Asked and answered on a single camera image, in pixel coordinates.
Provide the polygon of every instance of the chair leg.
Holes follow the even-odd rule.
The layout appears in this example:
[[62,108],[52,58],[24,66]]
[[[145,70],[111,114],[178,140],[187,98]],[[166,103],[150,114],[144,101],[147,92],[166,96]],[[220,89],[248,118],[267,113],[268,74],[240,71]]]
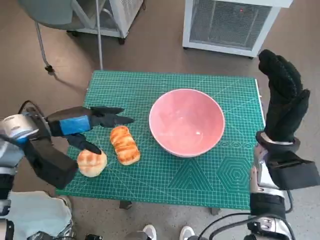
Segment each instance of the chair leg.
[[96,9],[96,29],[98,37],[98,50],[99,50],[99,64],[100,70],[103,70],[103,60],[102,60],[102,44],[101,44],[101,32],[100,32],[100,13],[99,13],[99,0],[95,0],[95,9]]
[[47,70],[49,73],[51,73],[51,72],[54,71],[54,69],[48,63],[47,58],[46,58],[46,53],[45,53],[44,45],[43,45],[42,38],[41,38],[41,32],[40,32],[39,23],[37,23],[36,21],[34,23],[35,23],[36,34],[38,36],[38,41],[39,41],[39,45],[40,45],[40,49],[41,49],[42,59],[43,59],[43,61],[45,63],[45,70]]

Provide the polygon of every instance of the table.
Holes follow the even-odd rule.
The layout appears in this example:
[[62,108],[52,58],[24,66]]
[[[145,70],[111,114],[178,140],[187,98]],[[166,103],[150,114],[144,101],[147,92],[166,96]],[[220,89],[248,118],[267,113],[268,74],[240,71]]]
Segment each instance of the table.
[[[164,151],[151,135],[152,104],[162,94],[192,88],[214,98],[225,116],[225,132],[209,152],[179,158]],[[103,149],[108,164],[95,178],[77,172],[58,194],[132,202],[192,205],[211,208],[249,208],[249,169],[256,131],[263,129],[257,81],[250,77],[195,74],[95,71],[84,106],[125,108],[124,115],[140,151],[136,164],[121,165],[109,141],[111,129],[95,127],[87,140]],[[68,155],[77,158],[70,147]]]

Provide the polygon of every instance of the gray floor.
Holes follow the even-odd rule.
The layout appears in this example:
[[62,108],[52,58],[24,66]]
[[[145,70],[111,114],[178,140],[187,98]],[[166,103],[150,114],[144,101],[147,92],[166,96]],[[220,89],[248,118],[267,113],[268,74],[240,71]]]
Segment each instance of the gray floor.
[[[97,41],[94,35],[74,38],[64,31],[43,27],[43,42],[49,62],[57,77],[43,69],[34,23],[12,0],[0,0],[0,117],[15,114],[27,99],[36,101],[46,114],[81,105],[93,70],[98,68]],[[295,0],[290,9],[281,10],[263,45],[285,56],[300,70],[304,86],[311,89],[309,111],[297,132],[301,139],[299,155],[315,160],[320,168],[320,1]],[[104,67],[109,70],[240,75],[258,79],[262,100],[269,100],[268,80],[258,70],[258,61],[245,57],[183,50],[184,0],[148,0],[132,26],[125,45],[104,37]],[[56,145],[67,149],[58,139]],[[37,179],[23,160],[15,180],[16,191],[53,188]],[[320,236],[320,189],[293,192],[294,212],[287,218],[297,239]],[[81,227],[78,239],[86,233],[105,239],[121,240],[130,231],[153,223],[160,240],[176,240],[183,225],[199,233],[214,217],[207,208],[137,203],[128,211],[118,209],[118,202],[73,197],[74,218]],[[221,214],[233,212],[223,210]],[[222,233],[217,239],[243,239],[246,227]]]

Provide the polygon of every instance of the metal pole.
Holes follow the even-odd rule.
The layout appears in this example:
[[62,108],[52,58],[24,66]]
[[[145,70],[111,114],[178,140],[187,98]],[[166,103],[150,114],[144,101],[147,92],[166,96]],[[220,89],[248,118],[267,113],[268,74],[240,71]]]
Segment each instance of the metal pole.
[[100,70],[103,70],[103,60],[102,60],[102,45],[101,45],[101,32],[100,32],[100,12],[99,12],[99,0],[95,0],[95,9],[96,9],[96,28],[98,33],[98,50],[99,50],[99,63]]
[[41,38],[41,32],[40,32],[40,27],[39,27],[39,23],[37,23],[36,21],[35,23],[35,29],[36,29],[36,34],[38,36],[38,41],[39,41],[39,45],[40,45],[40,49],[41,49],[41,55],[42,55],[42,59],[45,63],[45,65],[47,67],[50,67],[51,65],[48,63],[47,58],[46,58],[46,54],[45,54],[45,49],[44,49],[44,45],[42,43],[42,38]]

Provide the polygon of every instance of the bread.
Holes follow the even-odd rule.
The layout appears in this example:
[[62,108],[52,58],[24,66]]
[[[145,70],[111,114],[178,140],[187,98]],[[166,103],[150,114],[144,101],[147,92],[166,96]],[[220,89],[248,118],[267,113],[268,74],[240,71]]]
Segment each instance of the bread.
[[126,126],[114,128],[110,133],[110,142],[122,165],[131,165],[140,160],[138,147]]
[[79,171],[84,176],[93,178],[98,176],[107,165],[107,155],[101,151],[101,155],[95,154],[88,150],[83,150],[77,158]]

